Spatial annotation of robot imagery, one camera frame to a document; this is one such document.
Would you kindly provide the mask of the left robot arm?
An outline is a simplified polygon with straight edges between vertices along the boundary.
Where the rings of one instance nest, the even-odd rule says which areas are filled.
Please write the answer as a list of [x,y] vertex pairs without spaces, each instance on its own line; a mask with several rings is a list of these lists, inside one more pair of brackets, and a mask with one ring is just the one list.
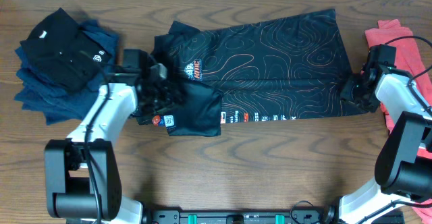
[[63,140],[44,150],[47,212],[67,223],[151,223],[144,205],[122,194],[114,146],[130,116],[152,118],[183,101],[165,65],[138,49],[124,51],[123,65],[102,72],[89,112]]

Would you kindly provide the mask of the black orange patterned jersey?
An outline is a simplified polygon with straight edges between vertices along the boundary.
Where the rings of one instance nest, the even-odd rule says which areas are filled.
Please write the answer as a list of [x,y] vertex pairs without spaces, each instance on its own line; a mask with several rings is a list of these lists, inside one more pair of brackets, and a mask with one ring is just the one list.
[[334,9],[217,30],[175,21],[152,57],[186,93],[171,111],[136,115],[170,136],[218,136],[225,123],[343,117],[352,74]]

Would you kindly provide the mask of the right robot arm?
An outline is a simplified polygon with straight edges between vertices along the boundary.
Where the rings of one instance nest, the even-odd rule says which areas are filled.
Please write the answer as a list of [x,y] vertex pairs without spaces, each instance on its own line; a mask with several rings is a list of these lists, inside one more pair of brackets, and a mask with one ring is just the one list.
[[384,105],[395,126],[375,163],[375,175],[357,191],[329,207],[327,223],[372,223],[400,206],[429,208],[431,204],[431,106],[416,86],[415,77],[397,69],[396,48],[369,49],[361,73],[350,76],[340,97],[374,112]]

